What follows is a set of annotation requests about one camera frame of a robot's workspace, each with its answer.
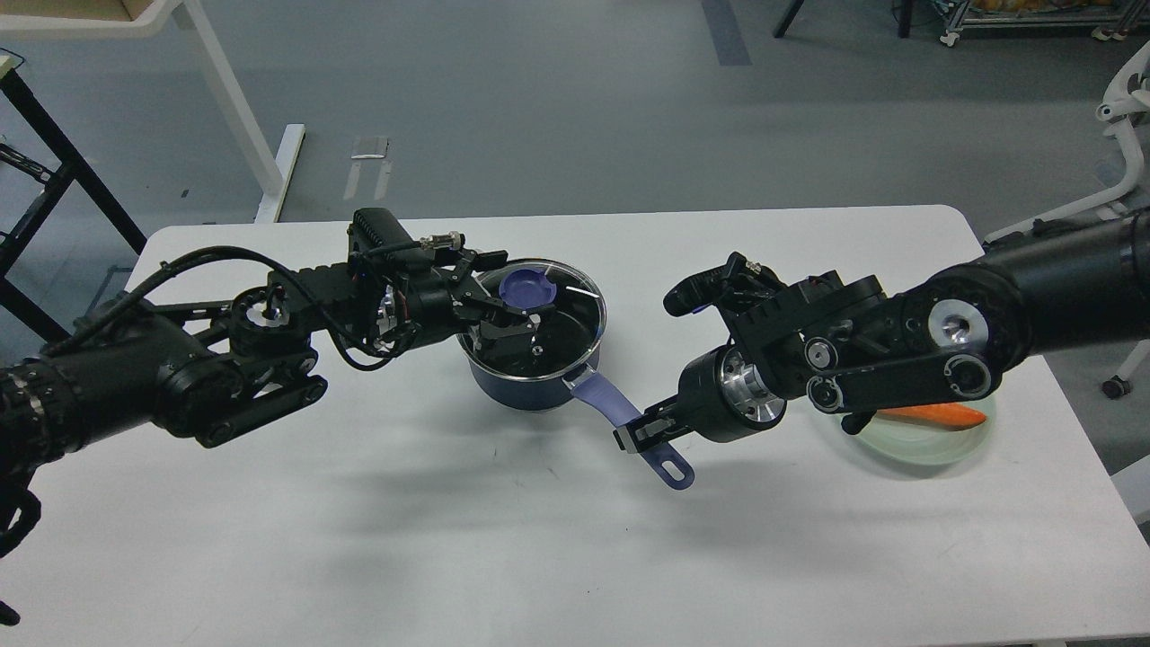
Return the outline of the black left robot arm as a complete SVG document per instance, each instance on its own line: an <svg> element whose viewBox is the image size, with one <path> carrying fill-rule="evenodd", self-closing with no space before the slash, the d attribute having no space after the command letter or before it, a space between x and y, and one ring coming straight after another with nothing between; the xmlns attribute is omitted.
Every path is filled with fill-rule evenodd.
<svg viewBox="0 0 1150 647"><path fill-rule="evenodd" d="M222 261L262 263L270 275L222 302L150 302L162 284ZM69 452L145 422L214 448L316 403L328 384L313 372L313 332L325 331L363 372L458 334L530 351L555 296L549 282L481 286L477 274L507 265L505 251L469 249L457 232L413 238L384 208L353 214L348 260L334 265L291 270L233 245L162 263L78 319L72 336L5 365L3 555L40 521L37 468Z"/></svg>

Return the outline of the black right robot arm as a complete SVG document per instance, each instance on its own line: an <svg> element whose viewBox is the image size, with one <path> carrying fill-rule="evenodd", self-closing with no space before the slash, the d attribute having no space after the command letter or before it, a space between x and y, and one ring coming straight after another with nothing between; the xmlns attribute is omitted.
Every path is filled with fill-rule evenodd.
<svg viewBox="0 0 1150 647"><path fill-rule="evenodd" d="M842 414L982 400L1049 351L1147 339L1147 211L998 239L981 259L887 296L874 276L785 284L742 253L678 282L673 316L715 308L728 342L678 373L677 393L618 423L621 450L690 433L733 442L776 426L792 400Z"/></svg>

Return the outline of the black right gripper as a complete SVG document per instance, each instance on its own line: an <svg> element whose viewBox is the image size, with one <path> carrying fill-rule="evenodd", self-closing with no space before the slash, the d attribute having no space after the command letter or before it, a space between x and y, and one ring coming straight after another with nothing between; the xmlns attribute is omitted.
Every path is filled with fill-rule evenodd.
<svg viewBox="0 0 1150 647"><path fill-rule="evenodd" d="M687 434L734 442L775 428L787 401L765 385L758 368L736 347L718 347L678 373L677 394L649 406L613 431L621 450L641 454Z"/></svg>

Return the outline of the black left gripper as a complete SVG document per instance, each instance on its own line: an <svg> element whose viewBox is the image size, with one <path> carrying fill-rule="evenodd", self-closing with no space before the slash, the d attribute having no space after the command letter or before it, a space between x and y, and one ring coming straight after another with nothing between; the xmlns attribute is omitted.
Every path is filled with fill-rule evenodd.
<svg viewBox="0 0 1150 647"><path fill-rule="evenodd" d="M507 265L507 251L461 247L447 251L447 265L431 261L388 261L386 275L394 292L397 324L386 333L391 347L428 347L448 337L474 356L531 355L535 336L555 315L555 305L484 313L466 296L489 296L478 276Z"/></svg>

